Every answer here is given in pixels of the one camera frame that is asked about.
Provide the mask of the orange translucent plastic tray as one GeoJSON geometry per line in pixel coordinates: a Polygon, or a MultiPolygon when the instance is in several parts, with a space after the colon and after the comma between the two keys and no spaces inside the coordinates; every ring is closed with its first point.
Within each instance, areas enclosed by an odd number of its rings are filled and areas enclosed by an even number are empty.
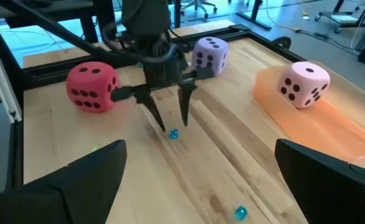
{"type": "Polygon", "coordinates": [[[365,129],[323,99],[305,109],[294,107],[277,87],[287,70],[284,66],[258,72],[254,99],[290,140],[365,167],[365,129]]]}

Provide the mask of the silver aluminium extrusion bar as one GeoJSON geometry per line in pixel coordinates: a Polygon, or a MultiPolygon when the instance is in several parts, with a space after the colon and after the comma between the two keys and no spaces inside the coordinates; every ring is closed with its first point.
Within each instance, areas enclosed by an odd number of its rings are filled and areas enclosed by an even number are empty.
{"type": "Polygon", "coordinates": [[[7,72],[0,59],[0,99],[11,124],[22,121],[21,107],[11,86],[7,72]]]}

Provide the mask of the large pink foam die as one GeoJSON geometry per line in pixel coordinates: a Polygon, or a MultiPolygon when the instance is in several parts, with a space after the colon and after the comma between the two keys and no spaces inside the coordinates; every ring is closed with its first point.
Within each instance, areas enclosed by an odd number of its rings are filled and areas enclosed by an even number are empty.
{"type": "Polygon", "coordinates": [[[282,72],[277,91],[296,108],[308,108],[330,85],[329,73],[310,62],[296,62],[282,72]]]}

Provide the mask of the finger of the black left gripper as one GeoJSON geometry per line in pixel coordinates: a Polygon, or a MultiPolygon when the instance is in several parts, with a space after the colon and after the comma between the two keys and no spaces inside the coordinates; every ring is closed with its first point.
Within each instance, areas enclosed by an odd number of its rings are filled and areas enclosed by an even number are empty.
{"type": "Polygon", "coordinates": [[[150,90],[148,88],[138,88],[135,91],[134,96],[136,98],[136,103],[143,104],[153,115],[161,130],[165,132],[164,122],[162,121],[161,115],[157,109],[153,97],[150,95],[150,90]]]}
{"type": "Polygon", "coordinates": [[[188,126],[188,110],[190,106],[190,98],[193,91],[196,90],[196,88],[197,86],[195,85],[194,80],[179,84],[178,100],[180,104],[182,121],[185,126],[188,126]]]}

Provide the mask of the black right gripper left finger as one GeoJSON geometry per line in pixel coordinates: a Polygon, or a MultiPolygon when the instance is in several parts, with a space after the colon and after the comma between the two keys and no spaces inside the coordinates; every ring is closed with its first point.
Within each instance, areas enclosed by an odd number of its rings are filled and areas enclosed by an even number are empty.
{"type": "Polygon", "coordinates": [[[0,224],[105,224],[126,161],[126,143],[117,140],[20,189],[0,193],[0,224]]]}

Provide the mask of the large purple foam die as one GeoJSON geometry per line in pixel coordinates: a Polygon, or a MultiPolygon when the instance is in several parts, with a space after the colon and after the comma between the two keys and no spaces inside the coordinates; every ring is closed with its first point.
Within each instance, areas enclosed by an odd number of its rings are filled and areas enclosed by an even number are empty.
{"type": "Polygon", "coordinates": [[[228,43],[216,37],[203,37],[198,40],[193,48],[192,67],[210,68],[214,76],[222,73],[226,66],[228,43]]]}

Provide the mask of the large red foam die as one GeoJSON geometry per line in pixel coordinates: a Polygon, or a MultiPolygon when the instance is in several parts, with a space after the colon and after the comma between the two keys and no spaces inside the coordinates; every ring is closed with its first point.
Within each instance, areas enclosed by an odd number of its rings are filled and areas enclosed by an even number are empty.
{"type": "Polygon", "coordinates": [[[115,69],[103,62],[85,62],[73,67],[66,79],[67,95],[83,111],[102,113],[116,103],[111,92],[120,88],[115,69]]]}

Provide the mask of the wheeled cart base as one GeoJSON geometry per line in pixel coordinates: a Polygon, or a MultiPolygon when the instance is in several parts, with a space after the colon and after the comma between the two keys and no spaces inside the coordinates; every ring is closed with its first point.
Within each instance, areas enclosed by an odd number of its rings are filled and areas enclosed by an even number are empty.
{"type": "Polygon", "coordinates": [[[339,34],[342,29],[359,27],[359,19],[352,16],[352,12],[319,12],[314,20],[318,21],[321,17],[326,17],[338,24],[334,30],[335,34],[339,34]]]}

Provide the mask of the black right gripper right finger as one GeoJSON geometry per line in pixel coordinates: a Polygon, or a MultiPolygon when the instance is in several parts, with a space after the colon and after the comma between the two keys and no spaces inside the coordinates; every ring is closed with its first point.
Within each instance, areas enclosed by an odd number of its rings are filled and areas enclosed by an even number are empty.
{"type": "Polygon", "coordinates": [[[278,139],[275,158],[308,224],[365,224],[365,169],[278,139]]]}

